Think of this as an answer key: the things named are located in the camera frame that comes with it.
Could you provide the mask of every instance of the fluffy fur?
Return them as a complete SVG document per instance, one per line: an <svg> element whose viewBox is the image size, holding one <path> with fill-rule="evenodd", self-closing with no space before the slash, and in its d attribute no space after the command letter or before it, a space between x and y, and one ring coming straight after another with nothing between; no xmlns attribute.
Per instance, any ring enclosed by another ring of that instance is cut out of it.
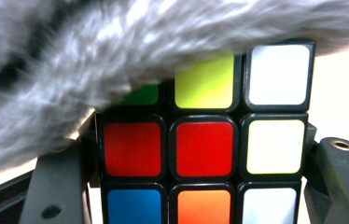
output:
<svg viewBox="0 0 349 224"><path fill-rule="evenodd" d="M0 70L11 59L26 56L31 33L63 5L64 0L0 0Z"/></svg>
<svg viewBox="0 0 349 224"><path fill-rule="evenodd" d="M9 30L19 25L7 24ZM91 2L63 23L10 91L0 91L0 169L63 147L63 137L89 108L107 107L142 84L171 78L190 59L242 53L294 36L315 39L318 53L347 44L349 0ZM24 38L16 36L16 43Z"/></svg>

